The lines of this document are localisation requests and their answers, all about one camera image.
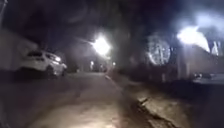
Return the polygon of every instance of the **bright light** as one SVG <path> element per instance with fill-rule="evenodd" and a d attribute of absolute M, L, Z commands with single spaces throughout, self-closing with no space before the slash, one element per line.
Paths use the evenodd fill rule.
<path fill-rule="evenodd" d="M 101 56 L 106 56 L 111 49 L 107 40 L 102 35 L 99 36 L 92 45 L 96 52 Z"/>
<path fill-rule="evenodd" d="M 203 33 L 198 31 L 198 27 L 186 27 L 182 29 L 178 34 L 177 38 L 185 44 L 195 44 L 207 52 L 209 52 L 209 46 L 207 39 Z"/>
<path fill-rule="evenodd" d="M 56 60 L 57 62 L 60 62 L 60 61 L 61 61 L 61 58 L 60 58 L 60 57 L 55 57 L 55 60 Z"/>
<path fill-rule="evenodd" d="M 91 65 L 91 66 L 93 66 L 93 65 L 94 65 L 94 62 L 93 62 L 93 61 L 91 61 L 91 62 L 90 62 L 90 65 Z"/>

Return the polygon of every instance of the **night sky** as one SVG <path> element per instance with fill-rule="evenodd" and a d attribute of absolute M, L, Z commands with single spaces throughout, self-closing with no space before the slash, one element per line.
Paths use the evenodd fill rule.
<path fill-rule="evenodd" d="M 115 47 L 145 45 L 155 31 L 175 31 L 197 9 L 222 11 L 221 0 L 9 0 L 3 26 L 42 47 L 108 32 Z"/>

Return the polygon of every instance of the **parked car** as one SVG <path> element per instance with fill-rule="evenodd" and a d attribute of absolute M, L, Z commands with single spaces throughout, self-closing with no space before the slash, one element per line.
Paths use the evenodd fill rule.
<path fill-rule="evenodd" d="M 45 51 L 32 51 L 23 59 L 20 69 L 34 69 L 59 76 L 64 75 L 67 66 L 59 56 Z"/>

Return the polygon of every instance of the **wall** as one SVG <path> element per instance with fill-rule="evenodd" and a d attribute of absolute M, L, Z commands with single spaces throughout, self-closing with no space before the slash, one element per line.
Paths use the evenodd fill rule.
<path fill-rule="evenodd" d="M 187 74 L 224 73 L 224 57 L 214 56 L 197 46 L 184 47 Z"/>
<path fill-rule="evenodd" d="M 0 70 L 17 70 L 23 56 L 38 46 L 8 30 L 0 30 Z"/>

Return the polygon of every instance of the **road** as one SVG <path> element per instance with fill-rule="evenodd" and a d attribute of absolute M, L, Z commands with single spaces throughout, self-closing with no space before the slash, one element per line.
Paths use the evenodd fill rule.
<path fill-rule="evenodd" d="M 4 120 L 11 128 L 150 128 L 136 102 L 104 74 L 4 84 Z"/>

